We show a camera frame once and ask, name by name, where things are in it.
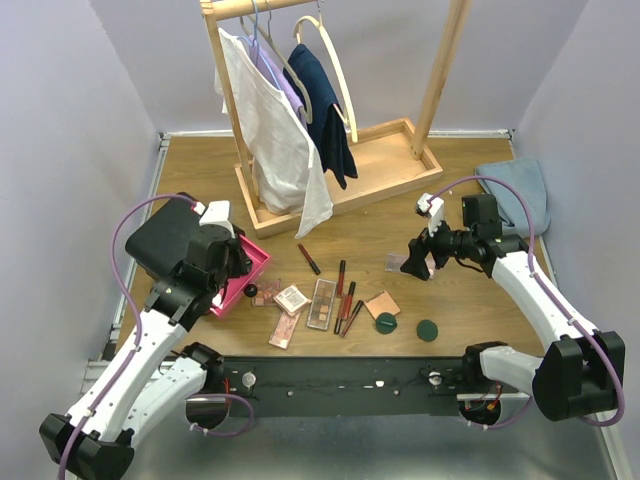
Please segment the black organizer box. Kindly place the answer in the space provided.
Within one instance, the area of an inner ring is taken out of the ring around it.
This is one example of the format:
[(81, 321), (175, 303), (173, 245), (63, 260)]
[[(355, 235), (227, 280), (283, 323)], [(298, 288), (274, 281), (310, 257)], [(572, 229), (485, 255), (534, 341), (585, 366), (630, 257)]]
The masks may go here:
[(225, 229), (199, 225), (192, 210), (197, 202), (180, 192), (161, 198), (165, 204), (153, 213), (125, 243), (125, 251), (154, 278), (184, 276), (184, 259), (191, 237), (199, 229)]

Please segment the pink drawer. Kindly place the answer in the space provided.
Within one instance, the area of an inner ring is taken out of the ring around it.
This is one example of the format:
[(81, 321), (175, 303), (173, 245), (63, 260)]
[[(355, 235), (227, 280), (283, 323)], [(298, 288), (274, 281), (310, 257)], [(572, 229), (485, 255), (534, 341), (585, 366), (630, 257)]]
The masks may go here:
[(271, 256), (244, 235), (239, 234), (241, 246), (251, 260), (249, 273), (239, 278), (230, 278), (225, 292), (219, 293), (212, 301), (210, 312), (221, 318), (228, 314), (232, 308), (246, 297), (244, 289), (249, 284), (255, 284), (259, 276), (268, 266)]

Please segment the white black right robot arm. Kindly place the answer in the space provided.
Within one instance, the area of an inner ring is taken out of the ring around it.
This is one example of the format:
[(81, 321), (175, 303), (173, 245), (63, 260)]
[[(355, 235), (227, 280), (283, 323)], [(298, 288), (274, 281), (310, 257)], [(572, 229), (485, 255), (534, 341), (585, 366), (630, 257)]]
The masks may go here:
[(462, 357), (462, 384), (474, 392), (494, 381), (506, 384), (528, 395), (551, 421), (591, 420), (601, 412), (619, 421), (625, 408), (622, 338), (582, 316), (540, 271), (531, 246), (517, 234), (504, 234), (495, 197), (463, 197), (458, 230), (446, 223), (444, 202), (434, 195), (423, 194), (416, 212), (427, 225), (409, 242), (402, 272), (428, 280), (429, 261), (437, 269), (451, 259), (473, 262), (511, 297), (545, 350), (535, 357), (500, 341), (472, 345)]

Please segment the long eyeshadow palette purple tones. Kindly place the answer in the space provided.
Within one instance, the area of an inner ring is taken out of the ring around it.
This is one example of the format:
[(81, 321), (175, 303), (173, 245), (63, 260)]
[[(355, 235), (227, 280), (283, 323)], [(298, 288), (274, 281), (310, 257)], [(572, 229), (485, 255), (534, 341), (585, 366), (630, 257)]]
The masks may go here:
[(398, 274), (402, 273), (400, 271), (400, 267), (404, 263), (404, 261), (407, 259), (407, 257), (408, 255), (404, 255), (404, 254), (389, 253), (385, 260), (385, 271), (389, 273), (398, 273)]

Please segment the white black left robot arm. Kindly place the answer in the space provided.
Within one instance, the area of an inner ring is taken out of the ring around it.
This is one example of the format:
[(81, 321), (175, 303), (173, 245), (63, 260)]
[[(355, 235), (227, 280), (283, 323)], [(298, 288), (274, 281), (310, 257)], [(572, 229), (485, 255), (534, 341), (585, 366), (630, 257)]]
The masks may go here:
[(152, 376), (230, 280), (251, 267), (236, 228), (210, 224), (192, 233), (185, 255), (157, 279), (99, 379), (66, 413), (50, 414), (41, 424), (59, 478), (120, 479), (137, 445), (178, 403), (192, 395), (231, 401), (220, 354), (199, 343), (186, 346), (160, 379)]

